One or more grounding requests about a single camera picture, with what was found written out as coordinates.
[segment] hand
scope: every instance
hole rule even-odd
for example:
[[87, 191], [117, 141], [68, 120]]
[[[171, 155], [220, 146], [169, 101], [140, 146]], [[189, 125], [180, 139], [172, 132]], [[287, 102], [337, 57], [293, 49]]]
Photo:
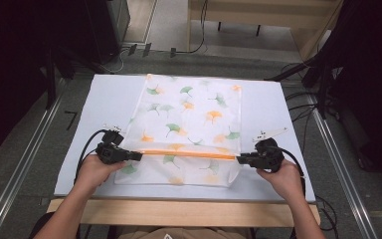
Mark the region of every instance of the hand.
[[275, 192], [287, 202], [296, 196], [303, 196], [299, 171], [296, 165], [288, 160], [284, 159], [282, 161], [281, 168], [277, 172], [266, 172], [257, 169], [257, 173], [267, 180], [273, 186]]
[[102, 163], [97, 155], [88, 155], [83, 161], [75, 187], [81, 188], [92, 195], [96, 188], [104, 183], [112, 172], [124, 166], [124, 161], [107, 165]]

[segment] white cloth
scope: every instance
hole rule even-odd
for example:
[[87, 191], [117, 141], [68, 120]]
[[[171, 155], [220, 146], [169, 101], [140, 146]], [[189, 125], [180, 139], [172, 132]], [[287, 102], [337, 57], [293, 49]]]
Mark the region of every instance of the white cloth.
[[145, 153], [116, 184], [229, 186], [241, 166], [240, 86], [147, 75], [121, 147]]

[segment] wooden table edge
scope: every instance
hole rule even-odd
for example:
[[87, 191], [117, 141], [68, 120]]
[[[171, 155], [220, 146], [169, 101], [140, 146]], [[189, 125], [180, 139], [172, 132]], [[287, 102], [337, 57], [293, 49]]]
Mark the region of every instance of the wooden table edge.
[[[48, 212], [64, 198], [53, 199]], [[315, 220], [315, 204], [308, 204]], [[81, 223], [142, 226], [293, 227], [289, 207], [278, 202], [90, 199]]]

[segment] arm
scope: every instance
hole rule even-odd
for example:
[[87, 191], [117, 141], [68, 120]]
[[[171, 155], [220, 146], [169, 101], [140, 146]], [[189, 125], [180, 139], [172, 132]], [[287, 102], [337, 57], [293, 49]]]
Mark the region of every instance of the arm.
[[96, 155], [87, 156], [73, 189], [35, 238], [75, 238], [87, 201], [112, 172], [123, 166], [124, 162], [105, 165]]
[[275, 173], [262, 169], [257, 169], [257, 173], [271, 183], [289, 205], [298, 239], [325, 238], [305, 200], [299, 172], [293, 163], [284, 160], [281, 169]]

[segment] metal frame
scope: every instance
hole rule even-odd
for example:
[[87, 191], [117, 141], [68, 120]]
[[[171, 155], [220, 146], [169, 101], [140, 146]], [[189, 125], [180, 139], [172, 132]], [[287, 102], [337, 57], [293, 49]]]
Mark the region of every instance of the metal frame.
[[9, 179], [4, 191], [0, 195], [0, 227], [5, 217], [7, 216], [15, 197], [17, 196], [17, 193], [30, 169], [30, 166], [34, 160], [37, 150], [42, 143], [43, 138], [45, 137], [46, 132], [52, 123], [55, 113], [57, 112], [61, 103], [61, 97], [64, 94], [66, 86], [66, 81], [61, 79], [58, 86], [60, 90], [59, 95], [57, 96], [52, 106], [45, 111], [38, 127], [36, 128], [32, 138], [29, 141], [29, 144], [21, 156], [17, 167]]
[[[316, 103], [314, 96], [308, 97], [310, 104]], [[323, 119], [317, 110], [314, 110], [314, 118], [318, 129], [323, 137], [324, 143], [327, 147], [330, 159], [333, 163], [334, 169], [336, 170], [337, 177], [339, 178], [340, 184], [342, 185], [343, 191], [349, 202], [352, 213], [355, 217], [358, 227], [363, 238], [378, 238], [371, 223], [370, 216], [367, 209], [364, 206], [362, 198], [356, 189], [356, 186], [350, 176], [348, 169], [343, 161], [340, 151], [334, 141], [333, 135], [328, 128], [327, 122]]]

